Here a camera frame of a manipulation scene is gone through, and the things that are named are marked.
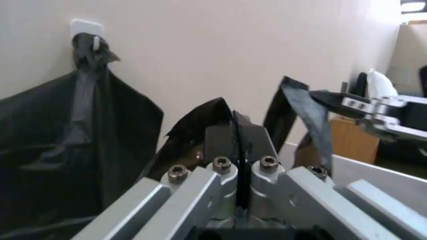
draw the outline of bolt head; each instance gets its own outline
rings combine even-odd
[[[215,172],[223,175],[231,170],[232,161],[226,156],[217,156],[212,161],[212,168]]]
[[[259,161],[259,166],[264,172],[274,173],[279,166],[279,161],[273,156],[263,156]]]
[[[186,166],[181,164],[173,165],[167,171],[169,182],[173,184],[182,183],[187,178],[188,174]]]

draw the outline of white wall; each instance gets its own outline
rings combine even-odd
[[[427,24],[402,25],[387,76],[400,94],[420,95],[419,70],[427,65]]]
[[[219,96],[262,123],[283,75],[339,91],[388,68],[399,0],[1,0],[0,98],[73,68],[69,22],[104,25],[111,64],[165,112],[162,136]],[[299,142],[299,122],[288,142]]]

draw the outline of white adhesive hook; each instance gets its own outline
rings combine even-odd
[[[92,50],[93,51],[98,51],[100,49],[100,37],[99,36],[95,36],[93,37],[93,47]]]
[[[98,51],[100,49],[100,37],[105,39],[104,27],[96,22],[73,19],[70,23],[71,26],[71,39],[79,33],[88,33],[96,35],[93,38],[93,50]]]

